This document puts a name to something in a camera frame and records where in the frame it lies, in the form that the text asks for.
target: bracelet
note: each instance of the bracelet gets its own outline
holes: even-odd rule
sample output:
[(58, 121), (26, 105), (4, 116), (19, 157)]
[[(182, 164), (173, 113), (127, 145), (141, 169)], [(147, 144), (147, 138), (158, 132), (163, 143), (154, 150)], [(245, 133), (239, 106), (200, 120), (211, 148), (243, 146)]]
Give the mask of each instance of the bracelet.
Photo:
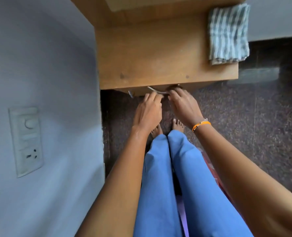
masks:
[(205, 125), (205, 124), (210, 124), (212, 125), (208, 120), (207, 118), (206, 119), (203, 119), (199, 124), (196, 124), (195, 126), (193, 126), (192, 128), (192, 132), (194, 132), (196, 130), (197, 127), (199, 127), (200, 125)]

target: granite floor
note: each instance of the granite floor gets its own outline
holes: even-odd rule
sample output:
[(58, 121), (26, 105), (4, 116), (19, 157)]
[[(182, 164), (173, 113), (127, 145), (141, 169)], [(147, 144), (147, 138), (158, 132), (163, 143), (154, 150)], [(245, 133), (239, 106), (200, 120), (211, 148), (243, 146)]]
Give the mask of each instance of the granite floor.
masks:
[[(239, 64), (239, 79), (192, 92), (201, 111), (228, 141), (292, 192), (292, 38), (250, 43), (251, 55)], [(104, 161), (109, 174), (127, 139), (142, 98), (101, 91)], [(162, 101), (164, 134), (173, 112)], [(185, 134), (197, 147), (190, 130)]]

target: leg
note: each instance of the leg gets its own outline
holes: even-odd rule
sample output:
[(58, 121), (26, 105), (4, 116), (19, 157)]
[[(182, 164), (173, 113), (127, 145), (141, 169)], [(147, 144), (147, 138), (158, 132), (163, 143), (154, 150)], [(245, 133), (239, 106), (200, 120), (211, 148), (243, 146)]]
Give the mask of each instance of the leg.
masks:
[(189, 235), (253, 236), (216, 184), (201, 152), (178, 130), (169, 133), (168, 141), (172, 163), (181, 186)]
[(181, 237), (168, 140), (160, 126), (153, 132), (158, 136), (145, 156), (134, 236)]

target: striped towel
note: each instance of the striped towel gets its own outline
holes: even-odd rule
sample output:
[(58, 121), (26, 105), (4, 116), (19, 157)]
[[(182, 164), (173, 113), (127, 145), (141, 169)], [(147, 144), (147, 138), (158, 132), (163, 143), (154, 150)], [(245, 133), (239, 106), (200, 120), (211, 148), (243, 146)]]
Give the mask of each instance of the striped towel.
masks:
[(208, 16), (212, 65), (244, 61), (249, 56), (247, 39), (250, 5), (215, 8)]

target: bare foot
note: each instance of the bare foot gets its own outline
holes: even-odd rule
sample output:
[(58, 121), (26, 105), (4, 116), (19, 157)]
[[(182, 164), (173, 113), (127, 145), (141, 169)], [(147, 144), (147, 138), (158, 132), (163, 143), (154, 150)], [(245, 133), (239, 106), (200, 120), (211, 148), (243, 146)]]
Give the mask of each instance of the bare foot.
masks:
[(151, 131), (151, 136), (155, 139), (157, 136), (163, 134), (160, 124)]
[(172, 129), (183, 133), (184, 132), (184, 125), (182, 124), (181, 121), (173, 119), (172, 120)]

